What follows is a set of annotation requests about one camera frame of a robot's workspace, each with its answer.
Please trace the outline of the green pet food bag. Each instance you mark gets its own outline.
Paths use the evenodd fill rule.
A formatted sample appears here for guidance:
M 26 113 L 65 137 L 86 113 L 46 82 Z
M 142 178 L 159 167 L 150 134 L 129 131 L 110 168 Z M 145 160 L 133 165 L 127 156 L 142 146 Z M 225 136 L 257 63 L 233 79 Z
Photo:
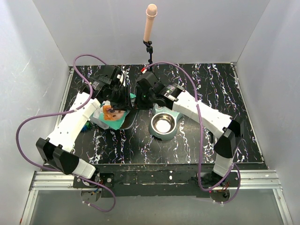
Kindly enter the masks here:
M 91 115 L 90 121 L 100 128 L 107 130 L 118 130 L 125 124 L 126 117 L 133 110 L 116 110 L 111 106 L 110 101 L 103 101 L 95 112 Z

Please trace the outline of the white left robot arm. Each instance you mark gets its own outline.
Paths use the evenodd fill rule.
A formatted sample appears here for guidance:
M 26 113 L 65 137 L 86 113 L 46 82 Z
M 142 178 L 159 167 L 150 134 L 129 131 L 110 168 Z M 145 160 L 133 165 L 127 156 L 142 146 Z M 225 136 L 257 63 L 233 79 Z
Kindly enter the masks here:
M 88 78 L 58 126 L 39 138 L 36 147 L 43 160 L 66 175 L 82 176 L 88 187 L 96 187 L 100 176 L 95 166 L 72 154 L 75 141 L 88 121 L 103 129 L 119 129 L 132 103 L 124 73 L 114 66 L 104 66 L 100 74 Z

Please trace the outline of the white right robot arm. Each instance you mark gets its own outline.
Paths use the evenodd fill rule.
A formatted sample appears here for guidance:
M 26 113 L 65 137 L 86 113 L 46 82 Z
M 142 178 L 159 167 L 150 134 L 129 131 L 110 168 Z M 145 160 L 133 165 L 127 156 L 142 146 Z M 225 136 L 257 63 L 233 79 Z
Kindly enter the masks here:
M 163 84 L 150 71 L 140 75 L 137 80 L 136 104 L 140 108 L 149 108 L 154 104 L 181 113 L 208 129 L 217 139 L 214 145 L 216 161 L 212 180 L 217 186 L 229 181 L 228 171 L 233 163 L 237 147 L 244 135 L 244 120 L 239 116 L 232 118 L 197 100 L 183 87 L 175 84 Z

